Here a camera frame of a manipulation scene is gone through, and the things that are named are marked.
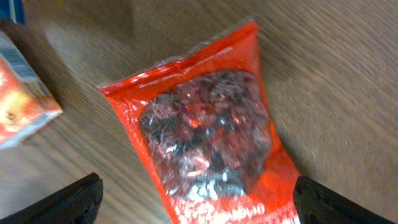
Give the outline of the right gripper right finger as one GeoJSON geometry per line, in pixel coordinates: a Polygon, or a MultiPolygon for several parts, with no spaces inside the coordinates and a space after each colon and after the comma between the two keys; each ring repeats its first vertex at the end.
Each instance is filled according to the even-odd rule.
{"type": "Polygon", "coordinates": [[[293,196],[301,224],[394,224],[304,175],[293,196]]]}

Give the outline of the red snack bag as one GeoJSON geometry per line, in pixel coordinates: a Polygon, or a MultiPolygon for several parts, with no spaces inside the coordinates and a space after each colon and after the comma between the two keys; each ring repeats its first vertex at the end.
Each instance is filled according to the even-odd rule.
{"type": "Polygon", "coordinates": [[[246,19],[102,86],[172,223],[298,223],[299,172],[269,115],[246,19]]]}

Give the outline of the orange tissue pack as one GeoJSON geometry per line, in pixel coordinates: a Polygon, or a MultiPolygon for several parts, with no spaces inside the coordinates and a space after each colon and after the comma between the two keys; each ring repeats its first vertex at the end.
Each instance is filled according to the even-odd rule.
{"type": "Polygon", "coordinates": [[[49,89],[1,32],[1,149],[18,145],[60,114],[49,89]]]}

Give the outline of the cream noodle packet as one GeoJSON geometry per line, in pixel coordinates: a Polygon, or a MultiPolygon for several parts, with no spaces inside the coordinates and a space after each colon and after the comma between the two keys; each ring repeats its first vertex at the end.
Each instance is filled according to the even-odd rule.
{"type": "Polygon", "coordinates": [[[23,0],[0,0],[0,19],[1,22],[25,24],[23,0]]]}

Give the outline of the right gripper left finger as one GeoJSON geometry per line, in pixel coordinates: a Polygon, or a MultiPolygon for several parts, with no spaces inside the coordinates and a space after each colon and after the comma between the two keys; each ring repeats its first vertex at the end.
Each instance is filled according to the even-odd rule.
{"type": "Polygon", "coordinates": [[[103,200],[103,180],[92,172],[48,197],[1,219],[7,223],[94,223],[103,200]]]}

